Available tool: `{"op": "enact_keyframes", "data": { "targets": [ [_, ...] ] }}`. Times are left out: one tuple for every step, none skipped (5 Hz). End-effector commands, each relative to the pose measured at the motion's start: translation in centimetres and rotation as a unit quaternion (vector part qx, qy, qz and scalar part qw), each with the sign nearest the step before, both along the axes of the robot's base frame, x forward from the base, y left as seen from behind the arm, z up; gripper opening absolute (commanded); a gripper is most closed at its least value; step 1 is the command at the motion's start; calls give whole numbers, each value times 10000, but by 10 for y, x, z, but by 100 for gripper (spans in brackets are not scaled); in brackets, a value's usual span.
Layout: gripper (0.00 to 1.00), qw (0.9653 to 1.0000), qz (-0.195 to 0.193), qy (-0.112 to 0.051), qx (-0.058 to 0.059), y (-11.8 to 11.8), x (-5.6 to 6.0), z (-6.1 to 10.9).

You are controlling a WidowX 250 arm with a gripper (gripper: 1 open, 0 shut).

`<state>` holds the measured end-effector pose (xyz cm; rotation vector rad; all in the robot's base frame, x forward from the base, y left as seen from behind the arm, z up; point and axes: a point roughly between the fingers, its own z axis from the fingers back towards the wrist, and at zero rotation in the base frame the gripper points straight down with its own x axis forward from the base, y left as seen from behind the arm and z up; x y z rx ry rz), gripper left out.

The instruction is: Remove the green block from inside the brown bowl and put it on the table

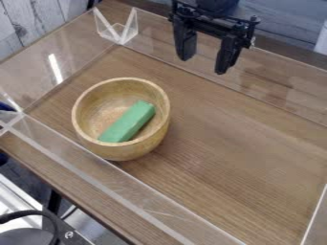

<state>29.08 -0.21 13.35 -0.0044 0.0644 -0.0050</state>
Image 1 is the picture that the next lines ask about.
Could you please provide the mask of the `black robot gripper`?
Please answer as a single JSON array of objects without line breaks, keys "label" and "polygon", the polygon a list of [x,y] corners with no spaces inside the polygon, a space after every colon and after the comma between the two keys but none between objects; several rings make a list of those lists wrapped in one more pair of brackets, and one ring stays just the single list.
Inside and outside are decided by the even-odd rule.
[{"label": "black robot gripper", "polygon": [[197,51],[197,33],[222,39],[215,72],[223,75],[237,63],[242,49],[254,45],[255,27],[261,19],[235,16],[239,0],[171,0],[169,21],[173,24],[175,50],[183,61]]}]

